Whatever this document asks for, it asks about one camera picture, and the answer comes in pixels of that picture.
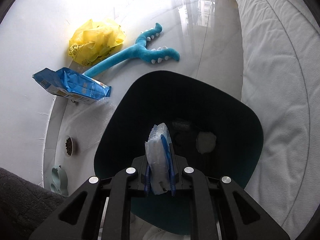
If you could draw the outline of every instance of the white and blue plastic package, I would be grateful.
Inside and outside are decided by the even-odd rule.
[[[52,71],[48,68],[32,76],[49,93],[90,104],[109,97],[111,87],[69,68]]]
[[[175,180],[170,152],[170,134],[165,123],[154,125],[147,142],[146,156],[151,169],[150,183],[155,195],[171,190],[175,194]]]

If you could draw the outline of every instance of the silver screw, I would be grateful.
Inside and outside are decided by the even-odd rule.
[[[90,179],[89,179],[89,182],[91,184],[96,184],[97,182],[99,181],[98,177],[96,176],[92,176]]]
[[[222,177],[222,182],[223,183],[230,183],[231,182],[231,178],[230,177],[228,177],[228,176],[224,176],[224,177]]]
[[[193,169],[193,168],[191,168],[191,167],[185,167],[184,168],[184,172],[185,173],[193,173],[195,170]]]
[[[134,174],[136,172],[136,169],[134,167],[130,167],[130,168],[127,168],[125,172],[128,174]]]

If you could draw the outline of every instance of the blue plush toy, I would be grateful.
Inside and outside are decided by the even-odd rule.
[[[158,48],[158,50],[146,49],[147,41],[151,41],[155,36],[159,36],[161,31],[162,26],[159,23],[156,23],[156,27],[154,29],[151,28],[150,30],[141,32],[134,45],[106,58],[83,74],[87,77],[94,77],[102,71],[105,71],[106,69],[129,58],[141,58],[142,60],[151,62],[152,64],[156,63],[156,61],[160,63],[162,59],[167,60],[169,57],[179,61],[180,55],[175,49],[167,48],[166,46],[164,46],[163,49]]]

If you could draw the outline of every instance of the glossy floor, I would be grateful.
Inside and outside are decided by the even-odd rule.
[[[66,170],[70,194],[94,175],[94,154],[108,120],[128,88],[145,73],[174,71],[241,98],[243,49],[235,0],[117,0],[113,4],[116,5],[110,7],[106,17],[114,18],[125,30],[124,47],[134,44],[140,31],[159,22],[163,32],[147,44],[147,49],[175,48],[180,53],[180,61],[169,59],[154,65],[140,59],[124,61],[96,77],[112,86],[110,99],[101,106],[68,102],[58,145],[68,134],[80,147],[76,155],[67,157],[57,145],[54,162]],[[71,68],[83,71],[74,62]],[[49,169],[44,170],[45,180]]]

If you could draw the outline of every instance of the yellow plastic bag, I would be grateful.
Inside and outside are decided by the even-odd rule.
[[[115,21],[93,22],[90,19],[69,40],[68,54],[75,62],[92,66],[120,50],[124,39],[125,34]]]

